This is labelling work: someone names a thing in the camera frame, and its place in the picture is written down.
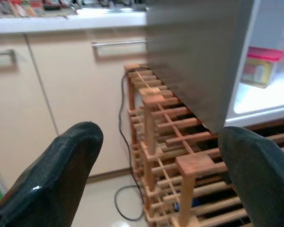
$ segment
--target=white floor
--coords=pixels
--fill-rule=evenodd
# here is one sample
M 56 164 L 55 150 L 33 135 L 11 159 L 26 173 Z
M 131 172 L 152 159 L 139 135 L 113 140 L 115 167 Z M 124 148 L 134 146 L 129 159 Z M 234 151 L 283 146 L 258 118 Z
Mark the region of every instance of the white floor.
M 72 227 L 147 227 L 144 217 L 137 222 L 127 221 L 114 205 L 115 192 L 126 185 L 133 185 L 130 175 L 86 185 Z M 136 189 L 130 188 L 118 196 L 120 210 L 128 217 L 138 217 L 142 202 Z

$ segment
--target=black cable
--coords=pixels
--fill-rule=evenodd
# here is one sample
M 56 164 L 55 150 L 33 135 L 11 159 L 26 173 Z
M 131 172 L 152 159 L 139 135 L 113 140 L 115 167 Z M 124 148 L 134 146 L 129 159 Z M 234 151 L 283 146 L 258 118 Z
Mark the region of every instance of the black cable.
M 128 186 L 124 186 L 124 187 L 118 189 L 118 191 L 116 191 L 115 196 L 114 196 L 114 202 L 115 202 L 115 208 L 117 209 L 118 213 L 119 213 L 124 219 L 129 220 L 129 221 L 138 221 L 138 220 L 140 220 L 140 219 L 143 217 L 143 215 L 144 215 L 144 212 L 143 212 L 143 210 L 142 210 L 141 215 L 140 215 L 139 217 L 137 217 L 137 218 L 129 218 L 129 217 L 126 217 L 126 216 L 120 211 L 120 209 L 119 209 L 119 207 L 118 207 L 118 204 L 117 204 L 117 196 L 118 196 L 118 194 L 120 193 L 120 191 L 122 191 L 122 190 L 124 190 L 124 189 L 127 189 L 127 188 L 135 188 L 135 187 L 138 188 L 139 193 L 140 193 L 140 196 L 141 196 L 142 203 L 144 204 L 142 191 L 141 191 L 141 189 L 140 189 L 140 187 L 139 187 L 139 185 L 138 185 L 138 182 L 136 181 L 136 179 L 135 179 L 135 177 L 134 177 L 134 175 L 133 175 L 132 154 L 131 154 L 130 146 L 129 146 L 128 142 L 127 142 L 126 137 L 124 136 L 124 134 L 123 134 L 123 132 L 122 132 L 122 127 L 121 127 L 121 126 L 122 126 L 121 114 L 122 114 L 123 107 L 124 107 L 124 79 L 127 77 L 127 74 L 128 74 L 129 72 L 135 72 L 135 71 L 138 70 L 138 69 L 145 69 L 145 68 L 131 69 L 131 70 L 127 71 L 127 72 L 123 75 L 123 77 L 122 77 L 122 80 L 121 80 L 122 99 L 121 99 L 121 106 L 120 106 L 120 110 L 119 110 L 119 132 L 120 132 L 121 136 L 123 137 L 124 142 L 125 142 L 125 144 L 126 144 L 126 146 L 127 146 L 127 150 L 128 150 L 128 154 L 129 154 L 129 167 L 130 167 L 131 175 L 132 175 L 132 177 L 133 177 L 133 180 L 134 180 L 134 182 L 135 182 L 135 185 L 128 185 Z

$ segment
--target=beige cabinet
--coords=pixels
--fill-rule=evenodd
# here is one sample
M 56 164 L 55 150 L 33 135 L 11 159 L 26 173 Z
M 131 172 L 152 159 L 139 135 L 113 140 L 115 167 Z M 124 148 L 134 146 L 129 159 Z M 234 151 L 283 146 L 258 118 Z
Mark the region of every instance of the beige cabinet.
M 146 62 L 145 45 L 95 49 L 91 43 L 145 39 L 144 29 L 36 34 L 28 39 L 58 132 L 81 121 L 97 123 L 104 133 L 104 143 L 91 175 L 127 168 L 127 149 L 118 131 L 123 65 Z M 125 104 L 123 128 L 130 138 L 127 100 Z
M 0 180 L 6 189 L 55 136 L 24 36 L 0 36 Z

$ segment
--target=metal handle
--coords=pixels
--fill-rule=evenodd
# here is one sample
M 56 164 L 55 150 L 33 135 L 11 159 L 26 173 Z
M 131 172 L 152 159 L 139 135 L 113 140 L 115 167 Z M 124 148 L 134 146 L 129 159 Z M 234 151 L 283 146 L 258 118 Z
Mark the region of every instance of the metal handle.
M 0 51 L 0 55 L 9 55 L 11 57 L 15 56 L 14 50 L 6 50 L 6 51 Z
M 92 43 L 93 48 L 103 47 L 103 46 L 116 46 L 125 44 L 145 44 L 146 40 L 132 40 L 132 41 L 120 41 L 120 42 L 109 42 L 109 43 Z

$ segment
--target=wooden shoe rack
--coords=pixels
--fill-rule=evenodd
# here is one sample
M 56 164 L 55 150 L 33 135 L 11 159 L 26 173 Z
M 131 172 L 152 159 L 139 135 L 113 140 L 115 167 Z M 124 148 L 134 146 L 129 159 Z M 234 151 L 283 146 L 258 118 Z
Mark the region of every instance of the wooden shoe rack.
M 252 226 L 212 134 L 151 70 L 127 65 L 132 164 L 150 226 Z M 135 106 L 139 93 L 143 106 Z M 248 127 L 284 151 L 284 119 Z

